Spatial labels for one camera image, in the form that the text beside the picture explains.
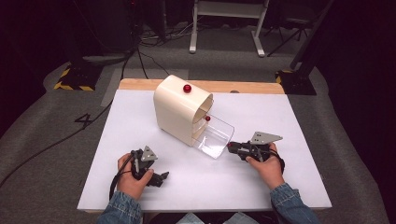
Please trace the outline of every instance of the wooden table edge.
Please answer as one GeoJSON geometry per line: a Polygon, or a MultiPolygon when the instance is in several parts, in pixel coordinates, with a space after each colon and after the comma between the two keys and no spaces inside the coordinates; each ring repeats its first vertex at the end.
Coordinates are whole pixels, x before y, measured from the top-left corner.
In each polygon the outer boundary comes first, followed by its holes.
{"type": "MultiPolygon", "coordinates": [[[[125,78],[119,90],[155,91],[163,79],[125,78]]],[[[278,83],[187,80],[190,84],[209,92],[285,94],[278,83]]]]}

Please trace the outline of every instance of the black equipment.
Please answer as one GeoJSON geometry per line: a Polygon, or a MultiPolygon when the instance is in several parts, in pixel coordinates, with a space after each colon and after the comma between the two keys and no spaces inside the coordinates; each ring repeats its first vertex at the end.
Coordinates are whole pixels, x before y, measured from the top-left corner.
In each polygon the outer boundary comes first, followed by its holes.
{"type": "Polygon", "coordinates": [[[281,171],[285,169],[285,162],[280,158],[276,151],[272,150],[268,145],[270,142],[274,142],[282,139],[281,136],[255,132],[250,141],[246,143],[230,142],[227,145],[230,153],[238,155],[242,161],[245,161],[247,156],[253,158],[256,161],[266,161],[271,155],[277,157],[280,162],[281,171]]]}
{"type": "MultiPolygon", "coordinates": [[[[119,182],[120,176],[125,173],[132,173],[132,176],[140,180],[149,167],[157,160],[158,157],[149,147],[145,147],[145,150],[139,148],[139,150],[132,150],[131,155],[125,161],[125,163],[121,166],[117,174],[114,176],[113,181],[111,182],[110,192],[109,192],[109,200],[113,197],[114,189],[119,182]],[[131,171],[123,171],[126,164],[130,162],[132,164],[131,171]]],[[[163,181],[168,177],[169,172],[163,173],[161,175],[153,174],[150,181],[146,186],[155,186],[160,187],[163,184],[163,181]]]]}

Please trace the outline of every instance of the wrist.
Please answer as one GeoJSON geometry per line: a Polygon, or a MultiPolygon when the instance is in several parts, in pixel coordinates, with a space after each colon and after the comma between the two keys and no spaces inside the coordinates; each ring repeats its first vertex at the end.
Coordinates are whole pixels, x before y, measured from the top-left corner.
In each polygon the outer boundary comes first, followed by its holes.
{"type": "Polygon", "coordinates": [[[283,176],[266,182],[266,184],[270,190],[276,189],[277,187],[281,186],[284,183],[285,183],[285,180],[283,179],[283,176]]]}

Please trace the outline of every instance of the white metal frame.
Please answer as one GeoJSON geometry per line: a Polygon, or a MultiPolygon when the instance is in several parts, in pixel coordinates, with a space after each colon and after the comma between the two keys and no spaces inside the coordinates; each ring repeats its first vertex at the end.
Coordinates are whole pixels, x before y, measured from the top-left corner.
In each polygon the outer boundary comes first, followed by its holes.
{"type": "Polygon", "coordinates": [[[222,16],[222,17],[239,17],[259,19],[256,31],[252,31],[252,37],[260,57],[264,57],[264,50],[259,39],[262,29],[262,22],[267,12],[269,0],[265,0],[263,4],[241,4],[241,3],[223,3],[223,2],[206,2],[195,0],[193,26],[190,42],[190,53],[196,52],[197,45],[197,22],[198,15],[206,16],[222,16]]]}

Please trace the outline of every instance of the person's right hand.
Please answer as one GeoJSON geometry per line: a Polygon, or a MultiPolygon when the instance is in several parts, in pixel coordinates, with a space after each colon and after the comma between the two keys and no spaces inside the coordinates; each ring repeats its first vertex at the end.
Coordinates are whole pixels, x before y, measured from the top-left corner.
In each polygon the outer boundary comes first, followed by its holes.
{"type": "MultiPolygon", "coordinates": [[[[274,143],[270,143],[270,148],[276,151],[274,143]]],[[[251,157],[247,157],[247,162],[259,172],[260,177],[270,189],[275,189],[285,183],[277,157],[271,155],[267,161],[259,162],[251,157]]]]}

